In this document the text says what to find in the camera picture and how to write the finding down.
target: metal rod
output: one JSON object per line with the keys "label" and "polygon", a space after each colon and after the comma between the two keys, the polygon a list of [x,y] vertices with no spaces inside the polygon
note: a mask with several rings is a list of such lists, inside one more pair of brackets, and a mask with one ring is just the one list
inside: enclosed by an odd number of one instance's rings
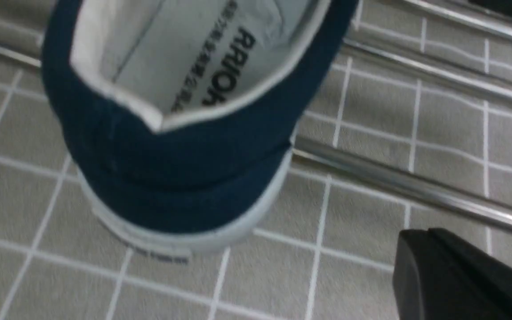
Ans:
{"label": "metal rod", "polygon": [[444,0],[378,0],[399,10],[468,28],[485,36],[512,42],[512,20],[488,15]]}
{"label": "metal rod", "polygon": [[[0,55],[23,66],[40,67],[38,57],[16,52],[4,45],[0,45]],[[390,168],[302,136],[296,139],[294,153],[294,160],[298,162],[319,166],[327,172],[341,172],[372,188],[512,232],[512,207],[507,205]]]}
{"label": "metal rod", "polygon": [[39,69],[41,67],[41,61],[39,57],[21,53],[16,49],[8,48],[4,45],[0,45],[0,57],[20,63],[23,67],[27,68]]}
{"label": "metal rod", "polygon": [[512,109],[512,83],[379,40],[345,39],[342,53]]}

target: white shoe trim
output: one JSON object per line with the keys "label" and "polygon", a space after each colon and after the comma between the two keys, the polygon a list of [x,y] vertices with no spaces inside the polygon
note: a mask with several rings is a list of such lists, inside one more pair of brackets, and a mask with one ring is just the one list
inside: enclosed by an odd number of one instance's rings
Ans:
{"label": "white shoe trim", "polygon": [[148,253],[188,259],[195,253],[219,251],[249,235],[275,202],[290,168],[291,157],[292,148],[284,155],[264,193],[243,215],[214,231],[190,235],[155,232],[122,219],[98,198],[80,170],[79,177],[94,215],[122,241]]}

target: shoe lining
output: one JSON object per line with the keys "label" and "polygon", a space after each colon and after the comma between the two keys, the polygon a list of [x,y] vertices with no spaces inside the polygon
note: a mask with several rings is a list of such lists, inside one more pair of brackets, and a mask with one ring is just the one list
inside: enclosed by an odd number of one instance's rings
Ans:
{"label": "shoe lining", "polygon": [[[238,109],[230,105],[238,105],[239,100],[247,105],[246,97],[256,99],[264,87],[273,85],[271,81],[279,81],[295,67],[329,4],[329,0],[86,1],[93,2],[88,7],[94,14],[103,7],[100,19],[108,21],[96,22],[94,27],[103,29],[97,35],[79,36],[85,26],[78,23],[73,66],[89,85],[122,105],[127,103],[146,123],[149,118],[150,127],[161,127],[161,119],[179,118],[173,115],[189,115],[174,126],[192,122],[196,113],[203,114],[197,118],[214,118],[210,112],[226,109],[217,115],[222,116]],[[84,24],[91,21],[91,14],[87,15],[79,18]],[[83,52],[88,47],[97,52]],[[99,65],[92,68],[99,72],[86,70],[91,61],[84,59],[96,60]]]}

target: shoe insole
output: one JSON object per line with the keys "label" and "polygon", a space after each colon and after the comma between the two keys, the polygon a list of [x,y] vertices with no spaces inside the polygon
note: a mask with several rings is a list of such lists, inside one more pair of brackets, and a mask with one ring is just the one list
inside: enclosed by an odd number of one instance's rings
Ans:
{"label": "shoe insole", "polygon": [[[225,103],[286,62],[291,40],[313,2],[159,2],[148,21],[142,21],[142,31],[130,32],[135,39],[125,46],[128,52],[115,52],[124,57],[109,67],[107,76],[162,113]],[[114,33],[110,42],[128,42],[122,36]]]}

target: black plastic object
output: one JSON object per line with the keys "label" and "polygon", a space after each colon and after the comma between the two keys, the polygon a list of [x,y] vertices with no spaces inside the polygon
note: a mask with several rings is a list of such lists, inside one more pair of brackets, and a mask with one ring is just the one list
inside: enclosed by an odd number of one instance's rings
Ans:
{"label": "black plastic object", "polygon": [[512,17],[512,0],[469,0],[469,3]]}
{"label": "black plastic object", "polygon": [[401,231],[392,285],[401,320],[512,320],[512,268],[445,229]]}

